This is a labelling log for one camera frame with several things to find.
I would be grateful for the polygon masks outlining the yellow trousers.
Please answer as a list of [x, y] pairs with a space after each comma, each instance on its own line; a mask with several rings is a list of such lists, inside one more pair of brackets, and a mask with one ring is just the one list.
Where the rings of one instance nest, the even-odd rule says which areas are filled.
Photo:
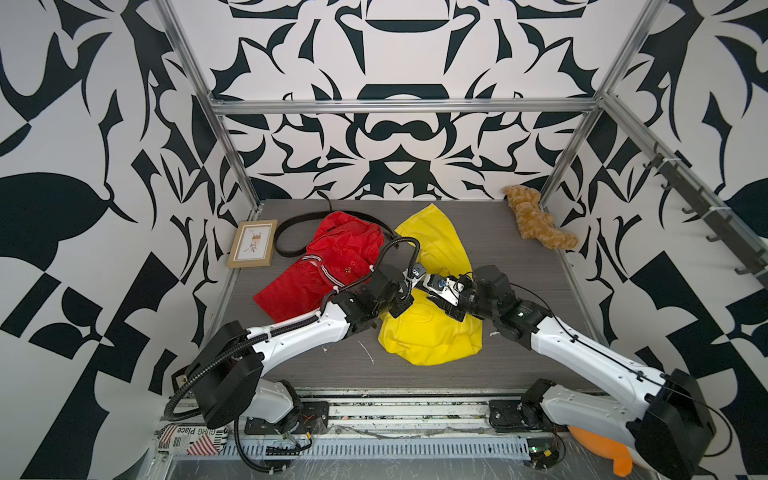
[[[472, 270], [469, 257], [449, 218], [434, 204], [402, 222], [396, 232], [420, 242], [418, 262], [429, 274], [457, 277]], [[459, 322], [427, 299], [413, 292], [414, 303], [403, 314], [386, 314], [379, 344], [389, 353], [417, 366], [460, 360], [482, 350], [481, 320], [467, 315]]]

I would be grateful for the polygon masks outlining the red trousers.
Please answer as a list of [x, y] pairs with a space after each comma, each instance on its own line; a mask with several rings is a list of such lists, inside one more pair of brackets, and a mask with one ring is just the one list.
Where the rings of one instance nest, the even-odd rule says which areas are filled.
[[306, 252], [253, 300], [276, 323], [316, 310], [333, 288], [369, 273], [386, 242], [381, 226], [345, 212], [330, 213]]

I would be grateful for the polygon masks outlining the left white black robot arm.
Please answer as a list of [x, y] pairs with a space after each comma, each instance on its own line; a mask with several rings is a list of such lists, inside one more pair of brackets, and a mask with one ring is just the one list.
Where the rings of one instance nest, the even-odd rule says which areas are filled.
[[336, 288], [318, 310], [267, 327], [223, 325], [186, 371], [204, 423], [211, 429], [242, 415], [293, 426], [300, 401], [286, 381], [264, 381], [265, 373], [316, 347], [336, 343], [396, 316], [413, 303], [411, 290], [426, 274], [417, 264], [402, 273], [391, 265], [348, 289]]

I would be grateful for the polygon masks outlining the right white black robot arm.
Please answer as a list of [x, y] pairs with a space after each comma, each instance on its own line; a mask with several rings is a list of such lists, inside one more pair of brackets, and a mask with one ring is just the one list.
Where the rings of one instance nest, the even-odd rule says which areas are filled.
[[548, 306], [519, 298], [495, 266], [457, 278], [427, 274], [414, 286], [451, 318], [488, 321], [502, 337], [568, 367], [603, 392], [582, 394], [540, 380], [527, 393], [537, 414], [615, 441], [668, 479], [697, 475], [716, 426], [690, 374], [665, 373], [583, 335]]

